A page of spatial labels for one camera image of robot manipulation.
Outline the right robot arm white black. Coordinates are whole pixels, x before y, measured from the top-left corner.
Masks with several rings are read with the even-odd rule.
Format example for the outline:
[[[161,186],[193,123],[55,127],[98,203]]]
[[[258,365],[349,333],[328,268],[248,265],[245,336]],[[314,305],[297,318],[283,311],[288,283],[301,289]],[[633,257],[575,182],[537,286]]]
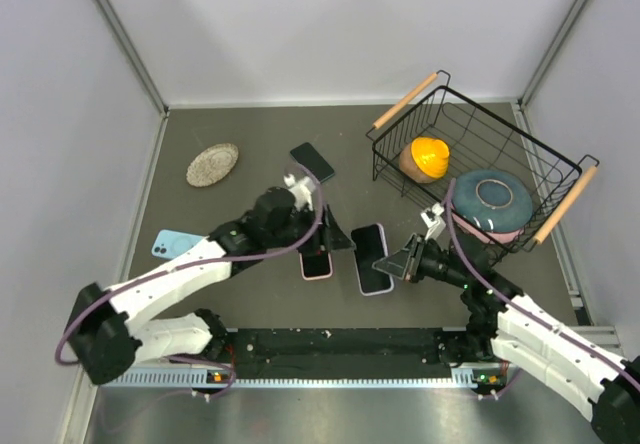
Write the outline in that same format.
[[[482,243],[461,235],[443,249],[414,234],[374,269],[417,283],[425,278],[461,289],[470,312],[460,348],[443,361],[502,360],[564,398],[603,443],[639,440],[639,361],[586,339],[538,306],[489,263]]]

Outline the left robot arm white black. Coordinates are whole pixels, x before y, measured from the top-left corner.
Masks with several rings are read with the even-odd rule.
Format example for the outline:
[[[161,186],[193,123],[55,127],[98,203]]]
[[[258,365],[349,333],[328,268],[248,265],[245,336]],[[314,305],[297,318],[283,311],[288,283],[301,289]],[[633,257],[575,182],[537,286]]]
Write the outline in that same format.
[[[310,185],[273,187],[252,209],[219,225],[177,258],[125,283],[82,288],[62,342],[94,385],[110,383],[140,362],[173,355],[216,360],[227,346],[226,328],[216,314],[198,309],[182,318],[163,319],[161,313],[266,259],[353,247]]]

